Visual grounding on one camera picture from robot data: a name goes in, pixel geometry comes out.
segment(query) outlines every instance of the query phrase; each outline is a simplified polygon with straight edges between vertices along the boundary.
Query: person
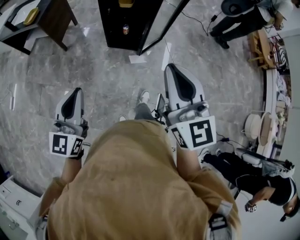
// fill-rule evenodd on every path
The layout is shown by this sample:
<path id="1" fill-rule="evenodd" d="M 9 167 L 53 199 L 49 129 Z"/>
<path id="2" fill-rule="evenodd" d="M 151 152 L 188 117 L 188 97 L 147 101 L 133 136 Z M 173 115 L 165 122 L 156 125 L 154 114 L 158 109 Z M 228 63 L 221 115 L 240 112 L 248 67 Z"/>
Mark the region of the person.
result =
<path id="1" fill-rule="evenodd" d="M 265 6 L 272 5 L 271 7 L 275 10 L 275 20 L 273 20 L 267 7 L 264 7 L 263 4 L 261 7 L 255 5 L 254 9 L 246 14 L 238 17 L 225 17 L 212 29 L 210 35 L 214 37 L 214 40 L 222 48 L 229 49 L 227 42 L 262 29 L 263 26 L 269 25 L 271 22 L 274 22 L 276 30 L 280 30 L 280 24 L 283 19 L 287 20 L 292 12 L 293 4 L 297 8 L 299 8 L 300 4 L 300 0 L 264 0 L 264 2 Z M 240 25 L 226 33 L 223 33 L 231 28 L 235 23 L 240 23 Z"/>
<path id="2" fill-rule="evenodd" d="M 298 212 L 300 200 L 292 178 L 263 176 L 260 167 L 244 162 L 234 153 L 222 153 L 220 149 L 217 149 L 215 155 L 212 155 L 208 149 L 203 149 L 200 158 L 213 165 L 239 190 L 253 195 L 248 206 L 268 200 L 272 204 L 282 206 L 284 217 L 291 218 Z"/>
<path id="3" fill-rule="evenodd" d="M 222 206 L 240 239 L 228 187 L 200 167 L 195 151 L 177 147 L 176 166 L 166 131 L 147 106 L 149 92 L 139 99 L 135 120 L 120 116 L 94 141 L 83 167 L 82 151 L 67 158 L 61 177 L 53 179 L 40 207 L 48 239 L 202 240 Z"/>

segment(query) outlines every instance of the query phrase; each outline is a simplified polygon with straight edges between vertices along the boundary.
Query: wooden table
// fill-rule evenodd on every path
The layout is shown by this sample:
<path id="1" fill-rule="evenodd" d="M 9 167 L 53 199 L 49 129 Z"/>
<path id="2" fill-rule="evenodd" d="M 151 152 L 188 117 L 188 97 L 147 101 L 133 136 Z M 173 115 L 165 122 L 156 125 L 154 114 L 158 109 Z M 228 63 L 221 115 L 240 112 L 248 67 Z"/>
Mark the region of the wooden table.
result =
<path id="1" fill-rule="evenodd" d="M 41 0 L 38 4 L 40 10 L 33 24 L 24 26 L 0 39 L 1 42 L 29 55 L 31 51 L 24 48 L 28 35 L 36 28 L 40 28 L 54 42 L 65 51 L 68 49 L 62 39 L 72 21 L 74 25 L 78 22 L 71 10 L 67 0 Z"/>
<path id="2" fill-rule="evenodd" d="M 258 30 L 250 35 L 251 51 L 256 53 L 258 57 L 249 59 L 249 61 L 258 60 L 260 68 L 273 69 L 275 68 L 274 58 L 270 58 L 272 49 L 265 30 Z"/>

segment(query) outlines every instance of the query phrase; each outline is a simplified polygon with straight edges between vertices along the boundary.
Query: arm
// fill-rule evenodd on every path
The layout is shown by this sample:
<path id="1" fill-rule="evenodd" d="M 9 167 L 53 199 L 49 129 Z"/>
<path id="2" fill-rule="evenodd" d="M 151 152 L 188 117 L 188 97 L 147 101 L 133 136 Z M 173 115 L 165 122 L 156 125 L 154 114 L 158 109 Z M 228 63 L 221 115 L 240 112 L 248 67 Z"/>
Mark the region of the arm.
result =
<path id="1" fill-rule="evenodd" d="M 197 152 L 183 150 L 177 144 L 177 170 L 184 180 L 187 180 L 188 175 L 201 170 Z"/>
<path id="2" fill-rule="evenodd" d="M 60 197 L 64 187 L 74 180 L 80 169 L 81 158 L 79 160 L 66 158 L 61 177 L 54 178 L 43 195 L 39 211 L 40 216 L 48 214 L 50 205 L 55 201 L 55 199 Z"/>
<path id="3" fill-rule="evenodd" d="M 249 203 L 251 205 L 254 205 L 259 201 L 262 201 L 262 200 L 266 201 L 266 200 L 270 199 L 270 197 L 273 195 L 274 191 L 275 191 L 275 188 L 273 188 L 273 187 L 264 187 L 262 190 L 260 190 L 253 196 L 253 198 L 249 201 Z"/>
<path id="4" fill-rule="evenodd" d="M 275 29 L 278 31 L 280 30 L 280 24 L 282 23 L 283 21 L 283 16 L 281 15 L 280 12 L 277 12 L 276 15 L 275 15 L 275 22 L 274 22 L 274 27 Z"/>

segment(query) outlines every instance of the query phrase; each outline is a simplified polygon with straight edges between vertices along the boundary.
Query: gray marble floor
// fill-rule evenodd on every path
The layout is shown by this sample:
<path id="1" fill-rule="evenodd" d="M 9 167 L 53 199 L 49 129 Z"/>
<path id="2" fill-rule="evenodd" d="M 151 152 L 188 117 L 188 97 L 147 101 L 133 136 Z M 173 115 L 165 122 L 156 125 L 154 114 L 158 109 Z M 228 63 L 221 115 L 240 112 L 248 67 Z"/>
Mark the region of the gray marble floor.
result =
<path id="1" fill-rule="evenodd" d="M 64 163 L 49 154 L 48 132 L 65 91 L 84 90 L 85 118 L 90 126 L 86 141 L 90 143 L 120 114 L 133 118 L 140 89 L 150 91 L 151 108 L 157 94 L 164 93 L 164 40 L 144 55 L 146 63 L 131 64 L 129 55 L 135 52 L 107 47 L 97 0 L 69 3 L 79 25 L 67 30 L 63 40 L 67 52 L 45 37 L 36 42 L 30 56 L 14 50 L 0 55 L 0 163 L 39 193 L 61 173 Z M 219 9 L 217 0 L 191 0 L 184 12 L 207 27 Z M 201 80 L 210 112 L 217 119 L 217 131 L 246 144 L 240 133 L 245 118 L 251 109 L 261 109 L 263 101 L 262 73 L 247 62 L 247 39 L 230 42 L 231 48 L 225 51 L 205 35 L 200 23 L 180 14 L 165 40 L 172 44 L 174 62 Z M 13 111 L 7 86 L 16 96 Z M 232 150 L 227 144 L 219 145 Z"/>

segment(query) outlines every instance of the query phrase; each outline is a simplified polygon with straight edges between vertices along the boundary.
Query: gray pants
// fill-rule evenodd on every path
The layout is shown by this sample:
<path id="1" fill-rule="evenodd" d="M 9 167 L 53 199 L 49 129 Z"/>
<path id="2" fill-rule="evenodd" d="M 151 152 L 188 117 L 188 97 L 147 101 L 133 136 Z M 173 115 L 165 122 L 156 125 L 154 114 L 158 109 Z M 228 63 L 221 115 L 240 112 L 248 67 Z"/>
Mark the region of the gray pants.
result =
<path id="1" fill-rule="evenodd" d="M 135 108 L 135 120 L 152 120 L 155 121 L 147 104 L 140 103 Z"/>

